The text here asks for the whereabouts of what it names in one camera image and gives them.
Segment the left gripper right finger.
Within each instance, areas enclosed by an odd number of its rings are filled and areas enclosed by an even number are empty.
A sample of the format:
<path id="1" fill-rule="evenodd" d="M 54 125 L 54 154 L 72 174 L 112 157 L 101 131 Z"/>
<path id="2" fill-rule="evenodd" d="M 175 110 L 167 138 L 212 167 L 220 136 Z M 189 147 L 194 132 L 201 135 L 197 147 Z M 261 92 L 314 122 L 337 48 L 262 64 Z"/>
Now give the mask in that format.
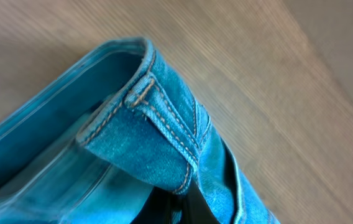
<path id="1" fill-rule="evenodd" d="M 219 224 L 195 182 L 182 200 L 182 224 Z"/>

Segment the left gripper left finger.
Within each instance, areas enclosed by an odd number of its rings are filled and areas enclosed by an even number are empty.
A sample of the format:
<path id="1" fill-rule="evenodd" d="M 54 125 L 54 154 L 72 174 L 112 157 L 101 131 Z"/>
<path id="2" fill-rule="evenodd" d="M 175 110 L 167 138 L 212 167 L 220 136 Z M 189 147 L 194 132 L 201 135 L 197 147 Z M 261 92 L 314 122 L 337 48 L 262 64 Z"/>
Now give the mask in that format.
<path id="1" fill-rule="evenodd" d="M 175 196 L 154 187 L 147 201 L 131 224 L 171 224 Z"/>

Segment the light blue denim jeans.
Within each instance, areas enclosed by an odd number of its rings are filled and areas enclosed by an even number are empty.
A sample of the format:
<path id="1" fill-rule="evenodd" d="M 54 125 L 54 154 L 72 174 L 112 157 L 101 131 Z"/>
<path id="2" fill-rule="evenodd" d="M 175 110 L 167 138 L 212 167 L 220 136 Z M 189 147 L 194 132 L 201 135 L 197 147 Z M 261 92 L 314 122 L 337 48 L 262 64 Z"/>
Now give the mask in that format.
<path id="1" fill-rule="evenodd" d="M 151 41 L 112 40 L 0 123 L 0 223 L 131 223 L 195 182 L 219 223 L 276 223 Z"/>

